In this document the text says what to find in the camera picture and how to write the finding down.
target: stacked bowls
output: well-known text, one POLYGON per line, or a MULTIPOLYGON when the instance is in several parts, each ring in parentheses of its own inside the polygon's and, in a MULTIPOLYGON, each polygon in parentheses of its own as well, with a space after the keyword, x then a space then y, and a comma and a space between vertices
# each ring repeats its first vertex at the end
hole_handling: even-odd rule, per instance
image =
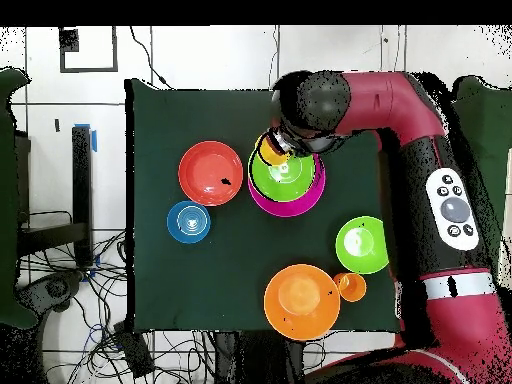
POLYGON ((269 166, 258 150, 248 165, 249 192, 265 212, 281 218, 301 215, 320 199, 325 187, 325 167, 318 155, 291 156, 281 165, 269 166))

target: black frame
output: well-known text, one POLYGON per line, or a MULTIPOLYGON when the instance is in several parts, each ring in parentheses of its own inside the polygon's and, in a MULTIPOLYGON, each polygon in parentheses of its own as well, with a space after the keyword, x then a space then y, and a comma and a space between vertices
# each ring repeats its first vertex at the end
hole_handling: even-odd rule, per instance
POLYGON ((66 52, 78 51, 78 31, 75 31, 76 43, 75 46, 66 46, 62 43, 63 35, 66 33, 64 28, 59 28, 60 44, 60 72, 65 73, 79 73, 79 72, 117 72, 117 33, 116 27, 112 27, 112 66, 110 68, 66 68, 66 52))

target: silver band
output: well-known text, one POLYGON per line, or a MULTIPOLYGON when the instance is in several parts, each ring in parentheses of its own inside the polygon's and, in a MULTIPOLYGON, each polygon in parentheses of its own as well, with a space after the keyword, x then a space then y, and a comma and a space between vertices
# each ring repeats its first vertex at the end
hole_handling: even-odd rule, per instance
POLYGON ((423 282, 427 289, 428 300, 455 297, 454 294, 456 296, 474 296, 496 292, 492 276, 488 272, 446 275, 429 278, 423 282))

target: yellow cup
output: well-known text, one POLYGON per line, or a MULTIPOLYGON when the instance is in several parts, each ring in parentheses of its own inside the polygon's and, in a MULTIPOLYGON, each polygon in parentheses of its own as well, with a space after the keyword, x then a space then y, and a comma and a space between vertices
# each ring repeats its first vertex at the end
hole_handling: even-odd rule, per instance
MULTIPOLYGON (((261 140, 261 137, 256 142, 256 148, 258 148, 258 144, 261 140)), ((285 153, 284 155, 277 153, 272 146, 270 145, 270 142, 268 141, 267 137, 264 137, 263 140, 261 140, 260 145, 260 151, 259 151, 262 159, 268 163, 269 165, 282 165, 285 163, 291 156, 289 152, 285 153)))

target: white floor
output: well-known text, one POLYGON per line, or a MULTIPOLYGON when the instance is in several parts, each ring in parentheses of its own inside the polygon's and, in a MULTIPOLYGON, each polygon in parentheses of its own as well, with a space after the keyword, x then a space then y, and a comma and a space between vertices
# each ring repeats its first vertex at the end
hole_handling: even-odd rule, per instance
MULTIPOLYGON (((119 234, 126 224, 125 187, 125 113, 123 80, 139 78, 164 88, 152 74, 143 48, 132 38, 129 27, 117 27, 117 73, 96 72, 63 74, 59 72, 59 41, 57 28, 0 28, 0 68, 13 66, 27 71, 30 84, 12 96, 16 126, 27 131, 32 140, 30 163, 31 212, 72 210, 71 128, 90 124, 97 131, 97 152, 92 152, 94 242, 119 234), (60 130, 55 128, 59 120, 60 130)), ((105 67, 111 65, 110 28, 79 27, 80 52, 66 53, 68 66, 105 67)), ((429 70, 451 87, 460 75, 482 75, 489 83, 508 86, 512 83, 510 58, 495 51, 480 27, 409 26, 407 58, 404 56, 404 27, 374 26, 282 26, 280 29, 279 66, 276 60, 274 25, 253 27, 134 27, 134 34, 143 43, 158 73, 176 88, 203 89, 265 89, 279 75, 297 69, 340 70, 429 70)), ((507 205, 512 202, 512 184, 508 184, 507 205)), ((35 216, 31 226, 66 223, 63 214, 35 216)), ((512 236, 512 225, 505 230, 512 236)), ((49 251, 50 259, 65 258, 59 251, 49 251)), ((40 261, 33 255, 31 261, 40 261)), ((66 266, 70 262, 59 262, 66 266)), ((115 244, 101 256, 105 267, 123 266, 115 244)), ((26 284, 44 275, 41 264, 30 264, 19 283, 26 284)), ((99 284, 113 276, 105 271, 97 275, 99 284)), ((124 319, 126 297, 124 281, 108 295, 112 323, 124 319)), ((88 323, 93 326, 104 320, 97 297, 88 283, 82 283, 77 299, 84 305, 88 323)), ((77 302, 62 314, 52 313, 44 334, 44 362, 52 384, 66 384, 74 364, 95 346, 90 330, 77 302)), ((191 380, 202 384, 205 370, 197 355, 188 355, 194 347, 191 332, 154 332, 148 334, 148 345, 159 367, 195 369, 191 380)), ((207 344, 212 353, 213 347, 207 344)), ((318 345, 308 346, 304 362, 308 370, 333 362, 352 352, 389 347, 393 335, 388 333, 337 333, 323 342, 325 358, 318 345)), ((126 369, 124 361, 115 362, 118 371, 126 369)), ((109 375, 112 365, 97 358, 97 369, 109 375)), ((148 384, 174 384, 175 375, 157 371, 148 376, 148 384)), ((181 372, 189 379, 188 373, 181 372)), ((121 377, 123 384, 146 384, 141 378, 133 381, 131 374, 121 377)), ((121 384, 116 378, 97 378, 82 367, 74 384, 121 384)))

